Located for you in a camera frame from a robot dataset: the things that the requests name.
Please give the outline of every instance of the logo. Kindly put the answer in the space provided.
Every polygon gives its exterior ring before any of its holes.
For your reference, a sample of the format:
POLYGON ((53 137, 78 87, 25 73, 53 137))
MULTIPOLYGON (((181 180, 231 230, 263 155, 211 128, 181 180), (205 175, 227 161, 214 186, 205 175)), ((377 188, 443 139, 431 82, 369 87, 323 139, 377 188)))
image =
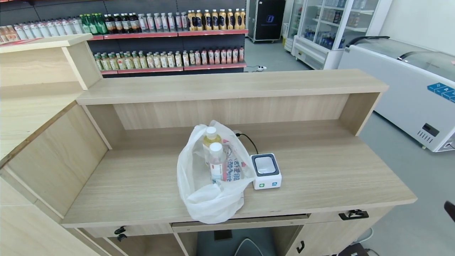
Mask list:
POLYGON ((275 19, 275 16, 273 16, 273 15, 267 16, 267 23, 272 23, 274 19, 275 19))

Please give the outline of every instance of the chest freezer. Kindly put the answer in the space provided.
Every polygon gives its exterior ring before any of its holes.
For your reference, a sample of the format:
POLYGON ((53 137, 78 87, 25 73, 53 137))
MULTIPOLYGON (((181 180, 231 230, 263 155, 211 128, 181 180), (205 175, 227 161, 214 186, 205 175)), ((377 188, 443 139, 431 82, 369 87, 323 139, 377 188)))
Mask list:
POLYGON ((389 39, 352 40, 338 69, 389 85, 374 109, 433 152, 455 150, 455 56, 389 39))

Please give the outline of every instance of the blue sticker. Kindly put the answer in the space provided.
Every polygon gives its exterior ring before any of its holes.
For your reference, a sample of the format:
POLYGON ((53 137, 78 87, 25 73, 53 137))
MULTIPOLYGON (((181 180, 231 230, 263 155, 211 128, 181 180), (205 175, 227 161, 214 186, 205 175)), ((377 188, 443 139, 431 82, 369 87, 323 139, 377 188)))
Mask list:
POLYGON ((448 87, 447 85, 439 82, 427 86, 427 89, 443 97, 444 99, 455 102, 455 89, 452 87, 448 87))

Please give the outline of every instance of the gray floor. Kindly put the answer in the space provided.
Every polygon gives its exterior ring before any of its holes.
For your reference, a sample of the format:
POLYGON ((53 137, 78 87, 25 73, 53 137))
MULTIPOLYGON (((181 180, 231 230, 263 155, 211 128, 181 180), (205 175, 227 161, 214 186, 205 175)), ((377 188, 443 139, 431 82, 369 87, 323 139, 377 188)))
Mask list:
MULTIPOLYGON (((245 59, 248 66, 266 66, 267 71, 310 69, 279 42, 253 44, 246 39, 245 59)), ((362 243, 364 247, 381 256, 455 255, 455 223, 443 208, 446 200, 455 202, 455 152, 423 150, 377 114, 360 137, 419 198, 412 205, 395 207, 376 223, 374 236, 362 243)))

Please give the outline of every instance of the counter top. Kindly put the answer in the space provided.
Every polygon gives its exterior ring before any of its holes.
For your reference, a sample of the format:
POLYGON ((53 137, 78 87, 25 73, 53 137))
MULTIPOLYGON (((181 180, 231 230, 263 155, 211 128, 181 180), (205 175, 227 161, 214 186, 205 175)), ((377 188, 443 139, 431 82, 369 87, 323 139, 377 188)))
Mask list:
POLYGON ((68 47, 93 38, 92 34, 52 36, 0 43, 0 54, 16 51, 38 50, 46 48, 68 47))
MULTIPOLYGON (((234 218, 410 204, 416 196, 338 120, 230 125, 273 152, 281 188, 245 190, 234 218)), ((192 221, 177 187, 177 158, 192 128, 129 130, 106 153, 67 212, 64 227, 192 221)), ((247 150, 253 148, 242 139, 247 150)))
POLYGON ((387 89, 386 84, 357 69, 125 77, 102 79, 77 102, 80 105, 122 104, 350 94, 387 89))
POLYGON ((81 93, 77 82, 2 87, 0 167, 71 108, 81 93))

